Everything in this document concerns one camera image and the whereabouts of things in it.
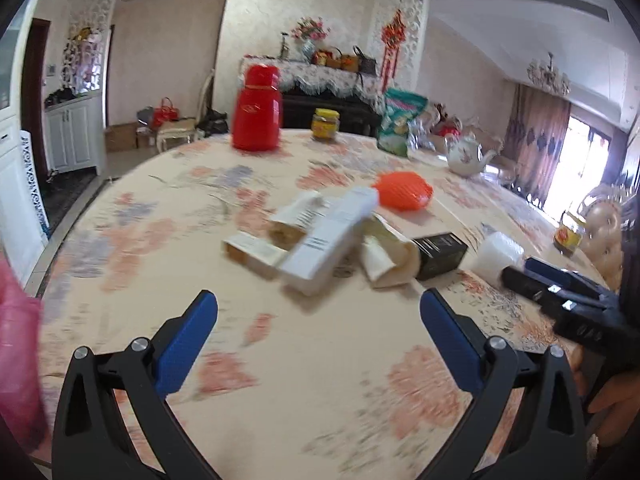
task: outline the blue gripper pad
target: blue gripper pad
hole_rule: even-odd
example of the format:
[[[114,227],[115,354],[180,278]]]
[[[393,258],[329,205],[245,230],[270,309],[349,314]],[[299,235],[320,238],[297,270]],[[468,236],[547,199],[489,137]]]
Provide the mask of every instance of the blue gripper pad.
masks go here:
[[[420,317],[458,387],[474,397],[482,391],[481,359],[444,300],[427,290],[420,298]]]
[[[178,319],[182,321],[182,326],[156,360],[156,392],[162,399],[180,390],[216,324],[216,297],[203,290],[182,318]]]
[[[567,288],[571,285],[571,276],[564,272],[562,269],[547,265],[545,262],[541,262],[535,258],[527,258],[524,262],[524,268],[539,274],[543,278],[551,280],[557,283],[563,288]]]

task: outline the curtain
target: curtain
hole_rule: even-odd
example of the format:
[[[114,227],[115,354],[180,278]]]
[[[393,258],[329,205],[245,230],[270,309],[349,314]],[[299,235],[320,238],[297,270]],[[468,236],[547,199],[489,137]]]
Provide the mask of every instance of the curtain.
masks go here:
[[[615,184],[620,177],[625,164],[626,142],[628,135],[618,128],[614,128],[613,138],[609,141],[609,157],[602,173],[601,184]]]
[[[516,88],[502,154],[518,163],[511,189],[539,207],[554,179],[570,115],[569,101],[525,85]]]

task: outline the teapot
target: teapot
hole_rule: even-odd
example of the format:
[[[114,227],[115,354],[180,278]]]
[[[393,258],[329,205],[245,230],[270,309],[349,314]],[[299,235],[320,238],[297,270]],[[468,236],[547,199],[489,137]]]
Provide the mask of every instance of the teapot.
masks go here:
[[[447,134],[445,142],[449,169],[460,176],[473,176],[481,173],[489,161],[497,155],[494,150],[489,150],[485,156],[482,156],[481,146],[473,134],[457,138],[452,134]]]

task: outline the white carved screen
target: white carved screen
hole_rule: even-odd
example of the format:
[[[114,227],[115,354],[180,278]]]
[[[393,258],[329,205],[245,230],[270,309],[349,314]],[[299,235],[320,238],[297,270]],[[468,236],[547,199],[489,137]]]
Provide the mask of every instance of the white carved screen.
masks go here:
[[[402,21],[406,25],[406,41],[398,52],[398,67],[392,86],[414,91],[424,50],[429,0],[374,0],[367,54],[378,60],[380,70],[385,53],[381,38],[382,27],[393,19],[397,9],[402,12]]]
[[[99,90],[104,73],[104,55],[116,0],[72,2],[68,39],[63,53],[62,84],[76,93]],[[75,38],[91,29],[85,40]]]

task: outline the dining table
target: dining table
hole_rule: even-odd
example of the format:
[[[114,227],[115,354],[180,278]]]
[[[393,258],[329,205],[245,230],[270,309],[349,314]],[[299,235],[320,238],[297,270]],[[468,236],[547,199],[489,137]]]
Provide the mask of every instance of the dining table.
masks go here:
[[[223,250],[238,231],[268,239],[270,216],[303,190],[340,197],[392,171],[420,174],[433,199],[423,210],[377,213],[408,238],[457,235],[468,245],[457,270],[375,290],[355,251],[306,297]],[[430,153],[399,158],[369,137],[325,143],[283,130],[269,153],[237,151],[229,136],[179,146],[107,186],[52,265],[38,350],[49,427],[74,349],[115,352],[150,338],[205,289],[218,319],[167,403],[223,479],[413,480],[471,402],[420,320],[422,293],[437,288],[456,313],[516,349],[557,344],[570,355],[574,344],[554,335],[535,304],[470,270],[485,238],[503,232],[527,256],[603,283],[579,250],[569,259],[553,247],[556,227],[495,179],[462,178]],[[518,394],[480,466],[497,459]],[[126,394],[116,400],[140,459],[161,468]]]

